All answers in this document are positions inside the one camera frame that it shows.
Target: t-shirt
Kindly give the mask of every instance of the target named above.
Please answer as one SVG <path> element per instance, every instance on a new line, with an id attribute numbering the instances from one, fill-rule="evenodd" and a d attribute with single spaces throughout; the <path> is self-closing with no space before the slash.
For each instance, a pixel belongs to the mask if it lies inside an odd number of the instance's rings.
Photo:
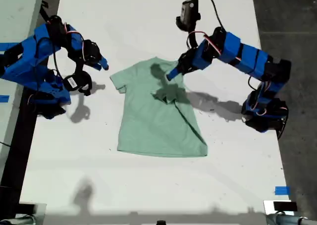
<path id="1" fill-rule="evenodd" d="M 159 157 L 207 155 L 182 75 L 166 79 L 176 65 L 155 57 L 110 77 L 125 93 L 118 151 Z"/>

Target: white table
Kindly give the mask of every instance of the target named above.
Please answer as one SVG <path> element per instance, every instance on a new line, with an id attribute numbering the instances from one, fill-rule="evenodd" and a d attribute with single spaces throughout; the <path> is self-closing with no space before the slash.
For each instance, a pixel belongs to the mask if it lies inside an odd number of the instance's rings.
<path id="1" fill-rule="evenodd" d="M 44 225 L 154 224 L 164 219 L 169 224 L 265 224 L 263 200 L 288 199 L 274 195 L 275 186 L 285 186 L 275 132 L 258 133 L 230 112 L 250 93 L 248 76 L 218 60 L 185 76 L 208 143 L 207 157 L 116 151 L 124 95 L 109 76 L 141 60 L 174 60 L 186 51 L 187 34 L 175 25 L 183 1 L 60 0 L 58 15 L 97 42 L 110 69 L 86 67 L 105 89 L 84 99 L 72 95 L 65 115 L 38 118 L 21 201 L 47 204 Z M 253 0 L 214 1 L 226 30 L 260 47 Z M 196 30 L 212 34 L 218 22 L 211 2 L 200 0 L 199 9 L 202 20 Z M 56 56 L 61 73 L 71 74 L 74 63 L 67 52 Z"/>
<path id="2" fill-rule="evenodd" d="M 0 0 L 0 43 L 18 43 L 33 34 L 42 0 Z M 0 79 L 0 95 L 9 95 L 0 103 L 0 141 L 11 144 L 19 114 L 23 87 Z M 9 148 L 0 144 L 0 179 Z"/>

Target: cable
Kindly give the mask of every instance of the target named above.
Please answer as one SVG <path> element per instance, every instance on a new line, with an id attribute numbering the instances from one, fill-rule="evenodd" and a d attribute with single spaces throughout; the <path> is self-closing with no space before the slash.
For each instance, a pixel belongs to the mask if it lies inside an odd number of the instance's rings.
<path id="1" fill-rule="evenodd" d="M 41 43 L 41 41 L 43 41 L 44 39 L 47 39 L 51 42 L 52 44 L 52 48 L 53 48 L 53 57 L 54 57 L 54 64 L 55 64 L 55 68 L 56 68 L 56 72 L 57 74 L 62 78 L 63 80 L 63 77 L 62 75 L 60 74 L 59 70 L 58 70 L 58 66 L 57 66 L 57 62 L 56 62 L 56 55 L 55 55 L 55 45 L 53 43 L 53 41 L 50 39 L 50 38 L 47 38 L 47 37 L 42 37 L 37 43 L 36 43 L 36 50 L 35 50 L 35 57 L 36 58 L 39 58 L 39 45 Z"/>
<path id="2" fill-rule="evenodd" d="M 66 34 L 75 33 L 75 34 L 79 34 L 79 35 L 80 35 L 80 37 L 81 37 L 81 39 L 82 39 L 82 41 L 83 41 L 83 47 L 82 47 L 83 60 L 86 61 L 86 60 L 85 60 L 85 55 L 84 55 L 84 42 L 85 42 L 85 40 L 84 40 L 83 35 L 81 35 L 81 33 L 78 32 L 78 31 L 68 31 L 67 28 L 66 28 L 66 22 L 64 23 L 64 29 L 65 29 L 65 31 L 66 31 Z"/>
<path id="3" fill-rule="evenodd" d="M 188 39 L 189 39 L 189 35 L 191 35 L 192 33 L 203 33 L 203 34 L 207 35 L 207 33 L 203 32 L 203 31 L 192 31 L 192 32 L 190 32 L 188 34 L 188 36 L 187 36 L 187 39 L 186 39 L 186 45 L 187 45 L 188 49 L 190 49 L 189 44 L 188 44 Z"/>
<path id="4" fill-rule="evenodd" d="M 56 55 L 55 55 L 55 45 L 54 45 L 53 42 L 52 42 L 52 45 L 53 45 L 53 58 L 54 58 L 55 69 L 56 69 L 57 75 L 59 75 L 61 80 L 63 81 L 64 79 L 63 79 L 62 75 L 60 74 L 60 72 L 58 70 L 57 61 L 56 61 Z"/>
<path id="5" fill-rule="evenodd" d="M 288 120 L 288 115 L 289 115 L 289 110 L 288 108 L 284 108 L 284 107 L 281 107 L 280 109 L 284 109 L 284 110 L 287 110 L 287 115 L 286 115 L 286 118 L 285 118 L 285 121 L 284 121 L 284 124 L 283 124 L 283 127 L 282 127 L 282 130 L 281 132 L 279 133 L 279 135 L 277 136 L 277 139 L 280 139 L 283 132 L 284 132 L 284 129 L 285 129 L 285 126 L 286 126 L 286 123 L 287 123 L 287 120 Z"/>
<path id="6" fill-rule="evenodd" d="M 213 0 L 211 0 L 211 2 L 212 2 L 212 4 L 213 4 L 214 12 L 216 13 L 216 17 L 217 17 L 217 19 L 218 19 L 218 22 L 219 22 L 220 26 L 221 26 L 221 27 L 223 28 L 223 30 L 224 30 L 224 27 L 223 27 L 223 25 L 222 25 L 222 23 L 221 23 L 221 20 L 220 20 L 220 18 L 219 18 L 218 12 L 217 12 L 216 5 L 214 4 L 214 1 L 213 1 Z"/>
<path id="7" fill-rule="evenodd" d="M 218 52 L 219 56 L 221 55 L 221 51 L 219 50 L 219 48 L 211 41 L 211 39 L 206 35 L 204 35 L 204 38 L 206 39 L 206 41 L 212 45 L 212 47 L 216 50 L 216 52 Z"/>
<path id="8" fill-rule="evenodd" d="M 6 144 L 6 143 L 4 143 L 4 142 L 0 142 L 1 144 L 3 144 L 3 145 L 5 145 L 5 146 L 7 146 L 7 147 L 11 147 L 10 145 L 8 145 L 8 144 Z"/>
<path id="9" fill-rule="evenodd" d="M 256 90 L 256 89 L 250 84 L 251 77 L 252 77 L 252 76 L 249 77 L 248 85 L 249 85 L 253 90 Z"/>

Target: white label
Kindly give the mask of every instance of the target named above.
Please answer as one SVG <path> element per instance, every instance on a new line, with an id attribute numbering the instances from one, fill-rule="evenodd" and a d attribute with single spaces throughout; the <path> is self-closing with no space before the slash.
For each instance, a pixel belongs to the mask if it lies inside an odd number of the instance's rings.
<path id="1" fill-rule="evenodd" d="M 73 77 L 69 77 L 67 80 L 70 83 L 71 87 L 73 87 L 73 88 L 77 87 L 77 84 L 74 81 Z"/>

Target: wire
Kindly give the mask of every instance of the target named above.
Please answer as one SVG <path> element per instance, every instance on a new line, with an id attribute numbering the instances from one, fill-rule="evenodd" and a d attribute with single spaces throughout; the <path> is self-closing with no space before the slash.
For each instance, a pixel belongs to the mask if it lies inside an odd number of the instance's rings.
<path id="1" fill-rule="evenodd" d="M 256 88 L 254 88 L 254 87 L 250 84 L 251 77 L 252 77 L 252 76 L 249 77 L 248 85 L 251 87 L 251 89 L 256 90 Z"/>
<path id="2" fill-rule="evenodd" d="M 53 45 L 53 59 L 54 59 L 55 69 L 56 69 L 57 75 L 59 75 L 61 80 L 63 81 L 64 79 L 63 79 L 62 75 L 60 74 L 60 72 L 58 70 L 57 61 L 56 61 L 56 55 L 55 55 L 55 45 L 54 45 L 53 42 L 52 42 L 52 45 Z"/>
<path id="3" fill-rule="evenodd" d="M 85 40 L 84 40 L 83 35 L 81 35 L 81 33 L 78 32 L 78 31 L 68 31 L 67 28 L 66 28 L 66 22 L 64 23 L 64 29 L 65 29 L 65 31 L 66 31 L 66 34 L 75 33 L 75 34 L 79 34 L 79 35 L 80 35 L 80 37 L 81 37 L 81 39 L 82 39 L 82 41 L 83 41 L 83 47 L 82 47 L 83 60 L 86 61 L 86 60 L 85 60 L 85 55 L 84 55 L 84 42 L 85 42 Z"/>
<path id="4" fill-rule="evenodd" d="M 1 144 L 3 144 L 3 145 L 5 145 L 5 146 L 7 146 L 7 147 L 11 147 L 9 144 L 6 144 L 6 143 L 4 143 L 4 142 L 0 142 Z"/>
<path id="5" fill-rule="evenodd" d="M 221 27 L 223 28 L 223 30 L 224 30 L 224 27 L 223 27 L 223 25 L 222 25 L 222 23 L 221 23 L 221 20 L 220 20 L 220 18 L 219 18 L 218 12 L 217 12 L 216 5 L 214 4 L 214 1 L 213 1 L 213 0 L 211 0 L 211 2 L 212 2 L 212 4 L 213 4 L 214 12 L 216 13 L 216 17 L 217 17 L 217 19 L 218 19 L 218 22 L 219 22 L 220 26 L 221 26 Z"/>
<path id="6" fill-rule="evenodd" d="M 211 41 L 211 39 L 207 36 L 207 34 L 204 35 L 204 38 L 207 40 L 207 42 L 212 45 L 212 47 L 218 52 L 219 56 L 221 55 L 221 51 L 219 48 Z"/>
<path id="7" fill-rule="evenodd" d="M 282 136 L 282 134 L 283 134 L 283 132 L 284 132 L 284 129 L 285 129 L 287 120 L 288 120 L 288 115 L 289 115 L 289 110 L 288 110 L 288 108 L 280 107 L 280 109 L 287 110 L 287 115 L 286 115 L 286 118 L 285 118 L 285 121 L 284 121 L 282 130 L 281 130 L 281 132 L 279 133 L 279 135 L 277 136 L 277 139 L 280 139 L 280 138 L 281 138 L 281 136 Z"/>
<path id="8" fill-rule="evenodd" d="M 192 31 L 188 34 L 187 39 L 186 39 L 186 45 L 187 48 L 190 49 L 189 44 L 188 44 L 188 39 L 189 39 L 189 35 L 191 35 L 192 33 L 203 33 L 204 35 L 207 35 L 207 33 L 203 32 L 203 31 Z"/>

